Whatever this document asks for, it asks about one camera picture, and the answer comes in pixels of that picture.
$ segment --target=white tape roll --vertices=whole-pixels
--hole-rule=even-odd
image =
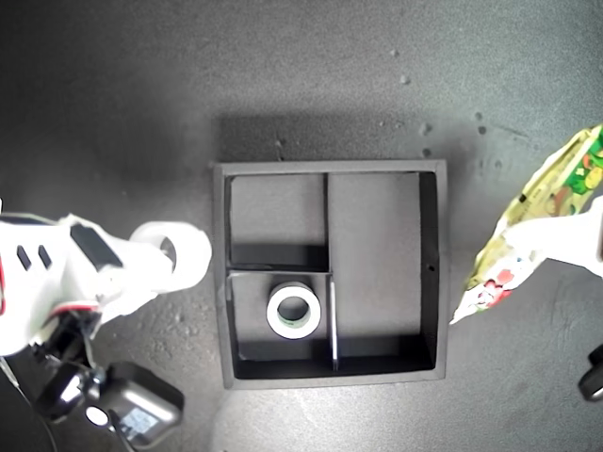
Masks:
[[[308,311],[298,320],[289,320],[279,314],[279,306],[290,298],[300,298],[308,305]],[[301,282],[285,282],[277,285],[270,294],[266,310],[268,323],[286,339],[302,339],[314,331],[320,323],[320,302],[314,292]]]

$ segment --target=black cable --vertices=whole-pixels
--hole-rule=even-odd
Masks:
[[[21,395],[21,397],[25,401],[25,403],[27,403],[29,408],[31,408],[32,412],[34,412],[34,415],[41,422],[42,426],[44,427],[44,431],[46,432],[46,436],[48,438],[48,443],[50,444],[50,448],[51,448],[52,452],[58,452],[57,440],[55,439],[55,434],[53,433],[53,430],[50,429],[50,426],[48,425],[48,423],[36,412],[36,410],[34,410],[32,404],[31,404],[31,401],[29,400],[27,395],[25,395],[25,393],[23,392],[23,389],[21,388],[21,384],[19,383],[19,381],[16,380],[16,378],[15,378],[15,380],[13,380],[10,377],[10,375],[7,375],[7,379],[10,381],[10,383],[12,383],[12,386],[17,390],[17,392]]]
[[[113,410],[109,410],[108,414],[109,414],[109,420],[111,421],[111,426],[115,429],[115,434],[120,439],[120,442],[123,445],[123,449],[126,452],[138,452],[134,448],[134,446],[132,446],[130,444],[130,442],[128,441],[128,439],[123,434],[122,429],[120,428],[120,418],[118,417],[117,413],[115,413]]]

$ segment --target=white cylinder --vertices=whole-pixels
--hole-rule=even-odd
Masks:
[[[290,320],[280,315],[279,306],[290,298],[300,298],[308,305],[308,310],[302,318]],[[307,285],[301,282],[285,282],[272,290],[266,319],[274,332],[280,336],[286,339],[302,339],[311,334],[320,323],[320,302]]]

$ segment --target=masking tape roll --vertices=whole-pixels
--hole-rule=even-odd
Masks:
[[[279,306],[290,298],[300,298],[308,305],[307,312],[297,320],[289,320],[279,313]],[[277,285],[270,293],[268,323],[280,336],[286,339],[302,339],[318,327],[320,323],[320,302],[314,292],[301,282],[285,282]]]

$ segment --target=snack bag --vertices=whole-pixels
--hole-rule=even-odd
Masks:
[[[578,132],[551,155],[511,201],[476,258],[450,324],[497,304],[545,260],[538,250],[511,247],[505,240],[511,226],[527,219],[579,213],[602,180],[603,125],[598,125]]]

